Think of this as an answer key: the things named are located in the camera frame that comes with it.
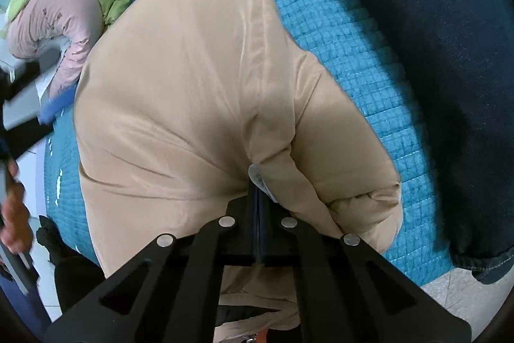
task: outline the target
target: beige fabric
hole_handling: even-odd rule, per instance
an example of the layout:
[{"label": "beige fabric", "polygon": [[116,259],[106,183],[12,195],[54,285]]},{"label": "beige fabric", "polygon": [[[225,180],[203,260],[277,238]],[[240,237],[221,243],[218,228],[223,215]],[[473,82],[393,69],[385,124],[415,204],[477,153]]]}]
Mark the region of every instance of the beige fabric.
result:
[{"label": "beige fabric", "polygon": [[[75,128],[107,275],[158,234],[224,215],[252,163],[324,234],[359,233],[385,251],[402,223],[391,159],[274,0],[137,0],[87,59]],[[288,269],[227,268],[220,303],[280,311],[224,324],[216,341],[299,321]]]}]

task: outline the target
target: floor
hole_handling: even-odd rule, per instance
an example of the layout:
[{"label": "floor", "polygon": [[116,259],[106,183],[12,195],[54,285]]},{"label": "floor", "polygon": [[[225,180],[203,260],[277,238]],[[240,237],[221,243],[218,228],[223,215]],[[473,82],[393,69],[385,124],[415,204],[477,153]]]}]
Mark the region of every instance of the floor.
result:
[{"label": "floor", "polygon": [[[39,220],[31,219],[32,229],[39,228]],[[53,280],[53,265],[48,262],[48,251],[34,243],[32,249],[34,266],[40,274],[38,289],[52,321],[61,316],[56,287]],[[482,285],[470,271],[454,269],[446,275],[425,285],[422,289],[455,316],[471,324],[473,339],[489,324],[514,285],[514,269],[493,285]]]}]

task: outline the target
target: blue quilted blanket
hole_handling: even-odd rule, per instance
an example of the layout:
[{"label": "blue quilted blanket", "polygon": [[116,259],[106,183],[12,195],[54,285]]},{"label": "blue quilted blanket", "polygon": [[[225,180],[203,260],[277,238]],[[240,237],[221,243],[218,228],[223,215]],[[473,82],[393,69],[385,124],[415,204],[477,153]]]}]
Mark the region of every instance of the blue quilted blanket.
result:
[{"label": "blue quilted blanket", "polygon": [[[367,118],[403,182],[404,224],[385,257],[418,285],[451,270],[441,235],[435,167],[402,65],[359,0],[276,0],[284,26],[312,51]],[[96,261],[80,192],[71,111],[57,119],[45,157],[48,215],[68,245]]]}]

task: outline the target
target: teal quilted surface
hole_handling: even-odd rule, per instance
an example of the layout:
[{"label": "teal quilted surface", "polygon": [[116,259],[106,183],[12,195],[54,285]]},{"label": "teal quilted surface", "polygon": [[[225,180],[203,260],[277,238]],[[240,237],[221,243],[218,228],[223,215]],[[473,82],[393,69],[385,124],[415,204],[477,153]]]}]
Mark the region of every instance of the teal quilted surface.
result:
[{"label": "teal quilted surface", "polygon": [[[277,4],[285,27],[302,48],[318,56],[353,99],[402,176],[404,224],[385,257],[418,285],[446,273],[452,264],[440,233],[436,171],[422,116],[402,65],[375,21],[359,0],[277,0]],[[66,243],[95,260],[70,111],[58,118],[50,141],[45,159],[48,214]]]}]

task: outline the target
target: silver screw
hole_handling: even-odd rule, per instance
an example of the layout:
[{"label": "silver screw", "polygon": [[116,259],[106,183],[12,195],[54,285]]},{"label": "silver screw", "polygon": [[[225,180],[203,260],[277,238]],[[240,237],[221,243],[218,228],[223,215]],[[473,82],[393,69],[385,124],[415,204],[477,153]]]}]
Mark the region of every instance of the silver screw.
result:
[{"label": "silver screw", "polygon": [[235,219],[233,217],[221,217],[219,219],[219,225],[221,225],[222,227],[232,227],[234,224],[235,224]]},{"label": "silver screw", "polygon": [[349,246],[356,246],[360,243],[360,237],[356,234],[346,234],[343,240]]},{"label": "silver screw", "polygon": [[163,234],[163,235],[160,235],[158,238],[157,238],[157,244],[160,246],[160,247],[168,247],[168,246],[171,246],[173,244],[173,236],[172,235],[169,235],[169,234]]},{"label": "silver screw", "polygon": [[293,217],[285,217],[284,219],[282,219],[282,225],[285,228],[294,228],[298,225],[298,221],[296,221],[296,219],[294,219]]}]

